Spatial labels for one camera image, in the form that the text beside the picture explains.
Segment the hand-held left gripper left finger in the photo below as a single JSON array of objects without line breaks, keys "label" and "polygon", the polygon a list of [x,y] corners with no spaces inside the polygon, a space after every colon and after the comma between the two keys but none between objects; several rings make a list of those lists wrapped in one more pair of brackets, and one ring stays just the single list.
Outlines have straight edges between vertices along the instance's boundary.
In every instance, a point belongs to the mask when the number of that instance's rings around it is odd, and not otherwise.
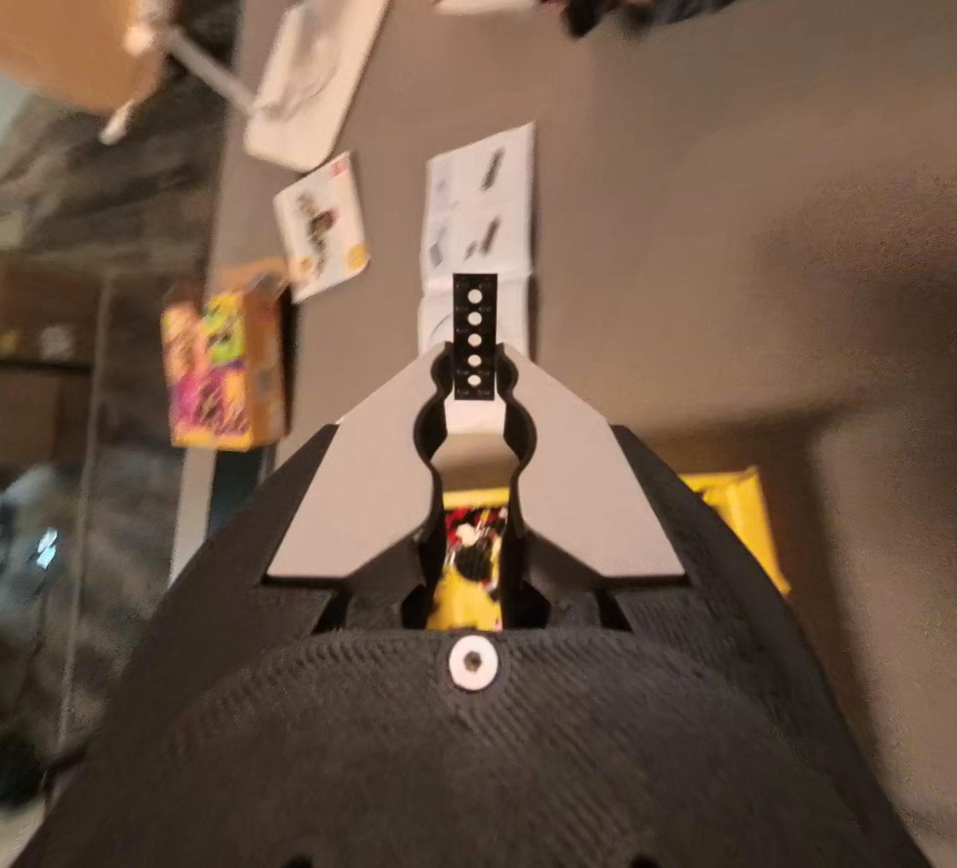
[{"label": "hand-held left gripper left finger", "polygon": [[418,541],[438,484],[423,420],[448,394],[447,361],[431,348],[336,424],[270,580],[429,580]]}]

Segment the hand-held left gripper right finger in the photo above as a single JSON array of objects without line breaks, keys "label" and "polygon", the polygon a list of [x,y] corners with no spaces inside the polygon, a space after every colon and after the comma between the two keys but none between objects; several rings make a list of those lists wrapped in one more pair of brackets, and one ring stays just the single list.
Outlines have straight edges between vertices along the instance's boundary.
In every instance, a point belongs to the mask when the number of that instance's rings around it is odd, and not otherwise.
[{"label": "hand-held left gripper right finger", "polygon": [[676,580],[686,570],[611,424],[499,346],[511,548],[521,580]]}]

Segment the pile of lego pieces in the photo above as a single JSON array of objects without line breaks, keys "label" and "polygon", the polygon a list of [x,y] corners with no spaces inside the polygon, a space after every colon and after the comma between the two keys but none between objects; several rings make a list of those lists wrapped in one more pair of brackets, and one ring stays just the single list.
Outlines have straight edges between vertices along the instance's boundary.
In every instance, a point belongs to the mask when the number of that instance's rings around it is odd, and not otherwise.
[{"label": "pile of lego pieces", "polygon": [[446,562],[466,582],[496,591],[508,506],[464,505],[445,511]]}]

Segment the yellow plastic bin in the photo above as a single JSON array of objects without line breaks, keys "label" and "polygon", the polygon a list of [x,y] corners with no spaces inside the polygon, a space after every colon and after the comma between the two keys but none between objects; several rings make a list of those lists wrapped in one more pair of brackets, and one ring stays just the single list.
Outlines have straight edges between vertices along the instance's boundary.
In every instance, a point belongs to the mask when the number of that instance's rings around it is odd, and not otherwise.
[{"label": "yellow plastic bin", "polygon": [[[781,569],[759,470],[749,467],[740,471],[685,474],[681,479],[734,531],[779,592],[790,596],[792,586]],[[509,507],[506,486],[454,490],[445,493],[442,499],[444,526],[445,511],[458,506],[506,504]],[[440,632],[462,629],[499,631],[502,627],[499,578],[496,591],[489,594],[452,571],[446,558],[447,537],[445,559],[426,628]]]}]

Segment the colourful lego set box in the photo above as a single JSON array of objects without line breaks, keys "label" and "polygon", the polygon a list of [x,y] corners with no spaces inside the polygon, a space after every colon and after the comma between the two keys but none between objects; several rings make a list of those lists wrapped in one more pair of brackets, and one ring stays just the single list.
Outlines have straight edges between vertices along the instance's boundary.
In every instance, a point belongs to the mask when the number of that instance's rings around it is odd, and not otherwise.
[{"label": "colourful lego set box", "polygon": [[224,286],[175,285],[161,312],[169,439],[176,448],[249,452],[288,426],[281,260],[228,267]]}]

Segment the black lego plate with holes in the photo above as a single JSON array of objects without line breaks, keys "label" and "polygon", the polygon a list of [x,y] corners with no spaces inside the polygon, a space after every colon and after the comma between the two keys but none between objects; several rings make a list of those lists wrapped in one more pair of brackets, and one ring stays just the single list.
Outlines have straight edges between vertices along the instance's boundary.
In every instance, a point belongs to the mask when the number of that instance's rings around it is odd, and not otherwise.
[{"label": "black lego plate with holes", "polygon": [[452,298],[454,397],[490,403],[496,396],[496,274],[455,274]]}]

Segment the snake instruction booklet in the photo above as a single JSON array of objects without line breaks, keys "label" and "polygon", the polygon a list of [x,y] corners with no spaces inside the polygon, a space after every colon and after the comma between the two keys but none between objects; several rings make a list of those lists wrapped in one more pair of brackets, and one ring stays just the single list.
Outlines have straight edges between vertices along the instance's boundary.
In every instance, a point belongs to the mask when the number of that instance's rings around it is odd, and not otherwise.
[{"label": "snake instruction booklet", "polygon": [[497,277],[496,341],[530,355],[534,124],[434,156],[426,166],[419,353],[453,339],[453,277]]}]

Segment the spider instruction booklet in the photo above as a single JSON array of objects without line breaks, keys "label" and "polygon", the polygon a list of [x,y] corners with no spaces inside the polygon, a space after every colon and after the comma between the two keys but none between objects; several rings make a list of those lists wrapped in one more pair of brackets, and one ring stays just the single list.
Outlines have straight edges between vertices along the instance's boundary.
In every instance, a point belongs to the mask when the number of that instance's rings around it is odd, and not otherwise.
[{"label": "spider instruction booklet", "polygon": [[365,270],[369,251],[349,152],[283,189],[273,207],[294,303],[344,284]]}]

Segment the clear stand with white base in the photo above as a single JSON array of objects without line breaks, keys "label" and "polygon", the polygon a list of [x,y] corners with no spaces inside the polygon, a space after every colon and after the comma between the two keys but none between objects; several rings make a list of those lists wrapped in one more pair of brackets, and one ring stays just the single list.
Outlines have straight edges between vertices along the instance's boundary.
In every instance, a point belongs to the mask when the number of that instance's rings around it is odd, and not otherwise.
[{"label": "clear stand with white base", "polygon": [[126,137],[134,113],[172,58],[245,120],[245,153],[295,172],[322,165],[337,144],[390,0],[280,0],[275,37],[256,85],[246,85],[186,32],[178,0],[126,0],[121,53],[136,68],[126,101],[101,131]]}]

